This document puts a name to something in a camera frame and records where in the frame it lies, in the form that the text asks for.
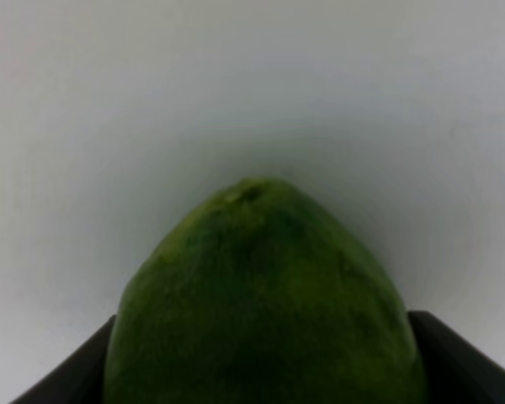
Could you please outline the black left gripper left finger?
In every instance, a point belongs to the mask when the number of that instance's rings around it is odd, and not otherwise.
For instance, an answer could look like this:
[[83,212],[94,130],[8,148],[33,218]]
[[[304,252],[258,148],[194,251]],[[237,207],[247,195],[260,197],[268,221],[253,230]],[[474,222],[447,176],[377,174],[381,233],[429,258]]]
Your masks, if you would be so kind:
[[13,404],[100,404],[104,367],[115,316]]

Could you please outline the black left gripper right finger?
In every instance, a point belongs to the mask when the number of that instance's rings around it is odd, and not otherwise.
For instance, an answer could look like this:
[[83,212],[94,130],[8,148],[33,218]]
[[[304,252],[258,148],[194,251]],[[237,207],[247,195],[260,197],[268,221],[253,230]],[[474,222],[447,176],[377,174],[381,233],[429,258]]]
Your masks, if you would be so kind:
[[505,404],[505,369],[428,311],[408,313],[428,377],[428,401]]

